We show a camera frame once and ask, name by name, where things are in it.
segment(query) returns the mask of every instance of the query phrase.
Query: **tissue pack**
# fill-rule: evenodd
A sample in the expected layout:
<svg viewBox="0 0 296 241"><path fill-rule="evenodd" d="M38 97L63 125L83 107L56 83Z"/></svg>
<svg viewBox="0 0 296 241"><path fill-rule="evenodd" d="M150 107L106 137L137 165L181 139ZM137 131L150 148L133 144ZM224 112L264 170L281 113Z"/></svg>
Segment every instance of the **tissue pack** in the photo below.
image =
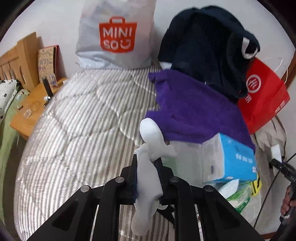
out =
<svg viewBox="0 0 296 241"><path fill-rule="evenodd" d="M253 150L222 133L202 144L203 183L224 183L239 179L240 183L257 179Z"/></svg>

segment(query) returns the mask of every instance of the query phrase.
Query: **floral pillow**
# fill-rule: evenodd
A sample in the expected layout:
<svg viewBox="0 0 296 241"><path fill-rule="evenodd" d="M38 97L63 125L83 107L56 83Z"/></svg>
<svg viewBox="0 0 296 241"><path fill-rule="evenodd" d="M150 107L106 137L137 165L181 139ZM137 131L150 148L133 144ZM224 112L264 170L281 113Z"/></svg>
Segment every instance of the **floral pillow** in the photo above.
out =
<svg viewBox="0 0 296 241"><path fill-rule="evenodd" d="M17 94L17 80L0 80L0 123Z"/></svg>

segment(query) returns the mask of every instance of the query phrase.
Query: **purple towel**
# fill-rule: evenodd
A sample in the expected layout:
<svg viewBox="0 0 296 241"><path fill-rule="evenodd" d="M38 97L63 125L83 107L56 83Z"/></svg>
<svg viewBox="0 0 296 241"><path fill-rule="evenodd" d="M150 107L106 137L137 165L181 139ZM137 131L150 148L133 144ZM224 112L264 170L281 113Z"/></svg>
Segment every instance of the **purple towel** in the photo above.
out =
<svg viewBox="0 0 296 241"><path fill-rule="evenodd" d="M148 77L155 83L160 111L148 111L146 117L165 140L202 143L220 132L255 150L240 110L225 96L176 70Z"/></svg>

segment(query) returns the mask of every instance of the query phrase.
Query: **wooden table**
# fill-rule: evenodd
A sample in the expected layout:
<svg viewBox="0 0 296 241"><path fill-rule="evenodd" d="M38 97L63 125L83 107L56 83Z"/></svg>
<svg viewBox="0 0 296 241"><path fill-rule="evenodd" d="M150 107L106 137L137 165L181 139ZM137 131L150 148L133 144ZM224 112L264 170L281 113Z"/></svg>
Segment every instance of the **wooden table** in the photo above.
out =
<svg viewBox="0 0 296 241"><path fill-rule="evenodd" d="M58 81L59 88L62 86L63 80L65 79L66 78L63 78ZM24 118L21 113L17 112L10 123L10 126L15 129L25 140L28 140L36 122L39 120L42 112L44 111L43 105L45 104L45 96L47 96L46 90L43 83L40 83L34 88L29 96L22 101L23 106L28 105L32 107L31 116L29 116L29 118Z"/></svg>

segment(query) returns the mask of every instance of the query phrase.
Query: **book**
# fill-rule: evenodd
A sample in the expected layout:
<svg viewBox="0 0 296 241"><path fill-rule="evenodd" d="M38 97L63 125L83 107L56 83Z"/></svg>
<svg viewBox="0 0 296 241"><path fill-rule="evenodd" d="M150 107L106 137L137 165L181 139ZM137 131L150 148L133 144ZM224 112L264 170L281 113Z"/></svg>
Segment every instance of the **book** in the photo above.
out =
<svg viewBox="0 0 296 241"><path fill-rule="evenodd" d="M45 77L48 77L51 74L57 76L58 49L59 46L54 45L38 50L37 64L40 83L42 83L42 80Z"/></svg>

